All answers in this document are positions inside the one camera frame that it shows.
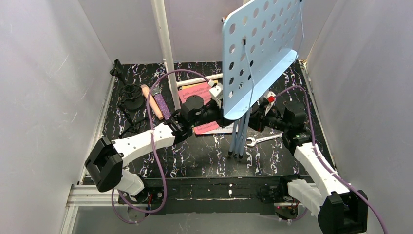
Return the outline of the pink paper sheet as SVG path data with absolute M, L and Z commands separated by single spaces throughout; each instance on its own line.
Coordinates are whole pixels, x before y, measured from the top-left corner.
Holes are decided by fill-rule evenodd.
M 207 82 L 190 85 L 189 87 L 183 87 L 178 91 L 178 95 L 182 103 L 185 103 L 187 98 L 192 95 L 200 96 L 204 100 L 204 104 L 207 104 L 211 100 L 211 94 L 209 90 L 211 86 Z M 214 131 L 220 129 L 217 122 L 211 122 L 203 124 L 193 128 L 196 135 L 214 134 Z

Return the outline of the pink toy microphone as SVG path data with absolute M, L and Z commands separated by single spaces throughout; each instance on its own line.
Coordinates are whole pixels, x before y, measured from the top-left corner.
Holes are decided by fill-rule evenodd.
M 156 117 L 159 120 L 163 120 L 164 116 L 163 116 L 159 106 L 157 105 L 157 103 L 154 99 L 154 96 L 150 93 L 150 88 L 147 85 L 143 84 L 143 85 L 141 85 L 141 89 L 142 89 L 144 97 L 149 102 L 149 106 L 152 109 L 152 111 L 154 112 L 154 114 L 156 115 Z

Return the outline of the blue tripod music stand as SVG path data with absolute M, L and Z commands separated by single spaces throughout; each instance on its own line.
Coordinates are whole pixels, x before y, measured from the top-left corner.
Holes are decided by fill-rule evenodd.
M 251 0 L 230 13 L 223 35 L 224 118 L 239 128 L 230 150 L 241 156 L 254 103 L 297 59 L 301 0 Z

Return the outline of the black tripod shock-mount stand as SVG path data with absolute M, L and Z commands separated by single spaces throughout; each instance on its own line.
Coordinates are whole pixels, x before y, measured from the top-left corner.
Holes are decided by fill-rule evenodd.
M 127 111 L 127 110 L 124 110 L 124 109 L 122 109 L 121 107 L 120 107 L 120 101 L 118 102 L 118 104 L 117 104 L 117 107 L 119 108 L 119 110 L 124 114 L 124 116 L 125 116 L 125 118 L 126 118 L 126 121 L 128 122 L 128 124 L 129 124 L 129 127 L 127 127 L 125 130 L 123 130 L 120 134 L 119 134 L 119 138 L 120 139 L 122 139 L 123 138 L 123 136 L 126 134 L 126 133 L 135 133 L 135 134 L 137 134 L 137 133 L 139 133 L 139 129 L 140 129 L 140 125 L 137 125 L 138 123 L 140 124 L 143 120 L 144 120 L 144 118 L 143 119 L 141 119 L 141 120 L 138 120 L 137 122 L 134 122 L 134 120 L 133 120 L 133 118 L 131 117 L 131 114 L 134 114 L 134 113 L 136 113 L 136 112 L 130 112 L 130 111 Z

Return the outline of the black round-base microphone stand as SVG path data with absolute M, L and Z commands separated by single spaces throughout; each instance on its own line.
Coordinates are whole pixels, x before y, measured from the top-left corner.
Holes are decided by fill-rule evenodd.
M 145 104 L 142 88 L 136 84 L 127 83 L 127 79 L 123 74 L 122 64 L 118 58 L 114 60 L 110 74 L 118 78 L 123 84 L 119 94 L 120 107 L 130 112 L 141 110 Z

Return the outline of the sheet music page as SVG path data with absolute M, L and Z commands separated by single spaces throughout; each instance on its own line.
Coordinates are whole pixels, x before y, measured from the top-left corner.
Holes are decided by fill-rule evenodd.
M 231 134 L 233 132 L 233 128 L 234 128 L 234 123 L 224 128 L 219 127 L 217 129 L 205 132 L 205 134 Z

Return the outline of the purple glitter microphone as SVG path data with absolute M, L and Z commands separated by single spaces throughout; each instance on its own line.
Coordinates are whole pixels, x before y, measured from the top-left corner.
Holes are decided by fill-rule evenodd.
M 159 88 L 154 88 L 151 92 L 152 96 L 154 97 L 163 117 L 165 120 L 170 119 L 171 112 L 161 94 L 161 90 Z

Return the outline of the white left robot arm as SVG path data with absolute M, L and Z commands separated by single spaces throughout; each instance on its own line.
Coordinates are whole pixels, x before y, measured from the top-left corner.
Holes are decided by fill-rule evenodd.
M 103 136 L 90 152 L 85 167 L 99 192 L 116 189 L 136 196 L 144 190 L 145 183 L 137 174 L 124 169 L 130 162 L 185 141 L 192 136 L 194 127 L 212 122 L 220 127 L 231 124 L 215 100 L 204 103 L 200 96 L 192 95 L 152 130 L 112 141 Z

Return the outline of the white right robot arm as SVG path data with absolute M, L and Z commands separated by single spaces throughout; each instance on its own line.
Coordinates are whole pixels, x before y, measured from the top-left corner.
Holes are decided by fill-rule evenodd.
M 298 200 L 317 217 L 324 234 L 365 233 L 367 204 L 335 177 L 333 168 L 313 144 L 311 132 L 305 128 L 306 119 L 306 108 L 301 103 L 290 103 L 283 112 L 271 108 L 267 101 L 252 107 L 249 126 L 256 131 L 265 127 L 281 131 L 284 146 L 316 184 L 311 187 L 300 175 L 283 176 L 275 195 Z

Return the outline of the silver open-end wrench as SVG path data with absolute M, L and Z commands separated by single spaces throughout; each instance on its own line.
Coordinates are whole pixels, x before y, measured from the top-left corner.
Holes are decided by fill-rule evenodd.
M 269 140 L 273 140 L 273 139 L 277 139 L 282 137 L 283 132 L 278 133 L 278 134 L 274 134 L 274 135 L 270 135 L 270 136 L 265 136 L 265 137 L 261 137 L 261 138 L 253 138 L 253 137 L 248 137 L 246 139 L 246 146 L 247 147 L 255 147 L 258 143 L 262 143 L 262 142 L 266 142 Z

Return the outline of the white PVC pipe frame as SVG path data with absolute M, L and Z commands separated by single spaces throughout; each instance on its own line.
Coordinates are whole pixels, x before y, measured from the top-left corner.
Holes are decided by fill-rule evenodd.
M 245 0 L 152 0 L 151 6 L 166 71 L 175 62 L 221 61 L 222 17 Z

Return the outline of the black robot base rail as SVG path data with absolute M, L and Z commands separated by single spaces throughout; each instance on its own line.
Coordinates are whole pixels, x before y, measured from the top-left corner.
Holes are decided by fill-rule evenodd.
M 276 207 L 291 206 L 292 199 L 277 187 L 288 176 L 247 176 L 221 178 L 168 178 L 164 193 L 162 180 L 145 179 L 144 192 L 137 197 L 120 193 L 118 203 L 155 210 L 157 215 L 184 213 L 258 213 L 274 215 Z

